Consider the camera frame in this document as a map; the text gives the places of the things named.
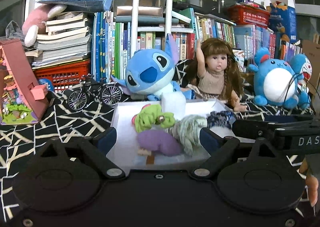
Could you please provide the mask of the person's hand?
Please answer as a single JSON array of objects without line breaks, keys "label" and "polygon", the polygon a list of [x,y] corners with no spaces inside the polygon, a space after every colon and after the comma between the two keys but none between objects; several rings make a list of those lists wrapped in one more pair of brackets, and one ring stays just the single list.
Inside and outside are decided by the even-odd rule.
[{"label": "person's hand", "polygon": [[300,168],[299,173],[306,176],[305,183],[308,187],[309,202],[312,207],[314,207],[318,201],[318,179],[311,173],[309,165],[304,158]]}]

